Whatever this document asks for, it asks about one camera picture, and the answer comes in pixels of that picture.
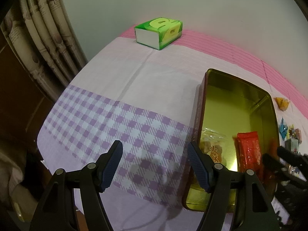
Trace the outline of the blue candy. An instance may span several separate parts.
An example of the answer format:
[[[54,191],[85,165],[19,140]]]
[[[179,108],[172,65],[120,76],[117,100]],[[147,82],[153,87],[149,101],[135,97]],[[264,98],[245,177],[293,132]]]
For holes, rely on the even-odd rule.
[[[289,133],[289,128],[288,128],[288,125],[287,125],[287,123],[286,123],[286,121],[284,120],[283,117],[281,118],[281,122],[279,124],[278,130],[279,130],[279,133],[280,133],[282,139],[286,140],[288,133]]]

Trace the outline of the yellow orange snack packet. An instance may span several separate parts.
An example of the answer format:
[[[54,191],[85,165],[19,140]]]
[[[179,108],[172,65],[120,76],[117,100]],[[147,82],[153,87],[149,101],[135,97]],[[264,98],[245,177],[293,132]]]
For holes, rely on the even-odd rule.
[[[278,109],[280,109],[281,111],[286,111],[290,104],[290,101],[285,98],[275,97],[275,101],[278,105]]]

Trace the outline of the grey seaweed snack packet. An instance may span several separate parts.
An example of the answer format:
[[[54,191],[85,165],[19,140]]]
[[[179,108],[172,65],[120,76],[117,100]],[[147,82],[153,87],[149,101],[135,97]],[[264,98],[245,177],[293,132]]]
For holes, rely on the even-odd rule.
[[[285,141],[285,148],[293,153],[298,153],[299,150],[299,141],[295,138],[290,138]]]

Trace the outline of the pink white cake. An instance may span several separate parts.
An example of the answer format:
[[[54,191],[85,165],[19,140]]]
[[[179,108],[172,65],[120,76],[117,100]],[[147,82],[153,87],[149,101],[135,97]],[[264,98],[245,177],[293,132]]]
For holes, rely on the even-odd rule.
[[[302,143],[302,135],[301,135],[301,130],[299,128],[295,128],[294,125],[289,126],[289,137],[291,139],[296,139],[298,140],[298,143]]]

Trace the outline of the red orange snack packet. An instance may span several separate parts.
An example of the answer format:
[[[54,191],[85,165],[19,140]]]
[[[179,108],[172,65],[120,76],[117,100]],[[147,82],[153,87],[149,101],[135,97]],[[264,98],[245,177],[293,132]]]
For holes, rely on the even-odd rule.
[[[259,144],[258,133],[240,132],[235,137],[236,158],[238,159],[238,169],[244,172],[251,169],[258,177],[262,172],[262,153]]]

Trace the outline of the clear bag of biscuits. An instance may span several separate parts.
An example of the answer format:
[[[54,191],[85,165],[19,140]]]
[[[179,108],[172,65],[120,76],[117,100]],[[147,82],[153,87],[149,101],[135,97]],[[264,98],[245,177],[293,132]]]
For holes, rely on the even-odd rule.
[[[214,163],[221,163],[226,166],[227,161],[223,155],[226,142],[227,137],[225,135],[205,128],[200,134],[199,148],[202,153],[209,155]]]

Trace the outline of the gold toffee tin box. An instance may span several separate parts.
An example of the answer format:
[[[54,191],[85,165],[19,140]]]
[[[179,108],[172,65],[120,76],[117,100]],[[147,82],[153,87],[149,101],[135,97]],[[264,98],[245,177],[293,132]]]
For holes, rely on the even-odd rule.
[[[235,137],[240,132],[258,133],[261,153],[277,157],[279,133],[273,100],[262,88],[239,77],[208,69],[198,91],[192,140],[199,145],[205,128],[227,137],[223,149],[226,168],[238,171]]]

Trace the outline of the dark wooden cabinet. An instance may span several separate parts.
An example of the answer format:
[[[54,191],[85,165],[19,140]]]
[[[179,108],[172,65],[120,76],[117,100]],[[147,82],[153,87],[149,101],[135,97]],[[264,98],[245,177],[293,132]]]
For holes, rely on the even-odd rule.
[[[1,34],[1,140],[35,151],[52,106]]]

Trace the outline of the pink purple checked tablecloth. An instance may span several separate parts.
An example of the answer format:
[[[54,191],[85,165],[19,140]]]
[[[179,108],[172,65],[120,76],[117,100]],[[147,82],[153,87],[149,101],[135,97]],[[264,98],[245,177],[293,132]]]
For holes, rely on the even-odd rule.
[[[195,230],[202,214],[182,208],[179,185],[197,89],[210,68],[288,98],[277,118],[301,130],[300,151],[307,152],[307,99],[266,62],[189,30],[157,51],[129,29],[88,62],[51,109],[37,140],[46,167],[81,169],[120,140],[123,158],[101,196],[113,229]]]

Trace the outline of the green tissue pack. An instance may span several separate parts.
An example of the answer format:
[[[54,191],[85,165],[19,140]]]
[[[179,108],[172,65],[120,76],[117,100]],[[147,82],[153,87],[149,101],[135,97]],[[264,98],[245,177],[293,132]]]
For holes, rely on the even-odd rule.
[[[182,36],[183,22],[159,17],[134,27],[136,42],[162,50]]]

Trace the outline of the beige patterned curtain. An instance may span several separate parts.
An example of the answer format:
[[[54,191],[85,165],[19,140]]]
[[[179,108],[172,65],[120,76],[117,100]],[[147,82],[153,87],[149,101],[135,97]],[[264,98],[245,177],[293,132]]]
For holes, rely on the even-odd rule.
[[[1,31],[30,78],[52,101],[86,65],[61,0],[13,0]]]

